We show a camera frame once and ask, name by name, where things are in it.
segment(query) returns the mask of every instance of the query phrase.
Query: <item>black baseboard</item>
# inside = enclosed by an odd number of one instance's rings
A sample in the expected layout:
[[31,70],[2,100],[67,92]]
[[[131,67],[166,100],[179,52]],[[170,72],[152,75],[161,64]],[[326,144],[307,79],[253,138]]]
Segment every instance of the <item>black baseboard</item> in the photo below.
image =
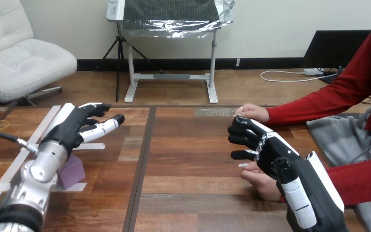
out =
[[[242,58],[237,66],[236,58],[216,59],[215,69],[293,69],[302,67],[303,58]],[[211,60],[208,59],[134,59],[135,71],[161,70],[209,70]],[[117,71],[117,59],[78,59],[78,71]],[[128,61],[120,63],[121,71],[128,71]]]

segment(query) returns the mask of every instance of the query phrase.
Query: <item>white wall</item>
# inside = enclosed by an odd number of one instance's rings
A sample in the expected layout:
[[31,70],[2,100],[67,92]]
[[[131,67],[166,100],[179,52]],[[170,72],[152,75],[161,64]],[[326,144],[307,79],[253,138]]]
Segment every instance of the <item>white wall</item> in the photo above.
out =
[[[21,0],[35,38],[78,59],[102,58],[115,40],[107,0]],[[371,0],[235,0],[234,23],[218,32],[218,58],[302,57],[316,30],[371,29]],[[144,41],[153,44],[145,46]],[[149,58],[209,58],[211,38],[135,38]],[[116,58],[114,50],[109,58]]]

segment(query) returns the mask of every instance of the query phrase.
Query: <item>gray cloth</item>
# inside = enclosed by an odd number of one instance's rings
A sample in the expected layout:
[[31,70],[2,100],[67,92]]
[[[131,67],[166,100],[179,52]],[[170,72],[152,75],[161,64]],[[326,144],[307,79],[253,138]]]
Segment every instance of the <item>gray cloth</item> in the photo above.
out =
[[[316,142],[323,149],[332,166],[348,165],[352,161],[371,160],[371,131],[364,130],[371,110],[359,119],[326,117],[307,122]],[[371,202],[356,205],[356,211],[371,232]]]

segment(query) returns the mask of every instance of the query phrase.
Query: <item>bionic hand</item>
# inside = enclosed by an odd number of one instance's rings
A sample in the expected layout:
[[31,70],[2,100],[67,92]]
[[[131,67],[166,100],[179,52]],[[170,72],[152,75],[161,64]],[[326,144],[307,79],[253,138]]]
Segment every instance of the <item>bionic hand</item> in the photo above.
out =
[[50,191],[56,186],[57,172],[71,151],[81,143],[104,136],[124,122],[123,115],[102,123],[90,118],[103,117],[110,107],[103,103],[80,107],[67,103],[49,124],[38,149],[18,139],[27,150],[36,152],[36,159],[26,162],[11,182],[11,189],[0,206],[0,232],[42,230]]
[[258,167],[277,181],[288,204],[286,219],[294,232],[347,232],[344,205],[316,153],[300,157],[279,134],[243,117],[228,128],[231,143],[251,150],[233,151],[235,160],[256,161]]

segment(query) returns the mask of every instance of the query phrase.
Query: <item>human hand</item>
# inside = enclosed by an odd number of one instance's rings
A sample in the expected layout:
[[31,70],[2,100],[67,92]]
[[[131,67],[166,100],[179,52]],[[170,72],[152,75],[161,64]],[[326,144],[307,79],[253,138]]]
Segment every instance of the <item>human hand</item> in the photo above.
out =
[[244,104],[235,110],[234,116],[237,115],[250,118],[258,122],[268,122],[270,120],[270,114],[268,114],[268,111],[264,107],[253,104]]
[[248,167],[243,168],[241,178],[253,185],[264,201],[280,201],[281,193],[276,186],[276,180],[261,171],[257,163],[251,162]]

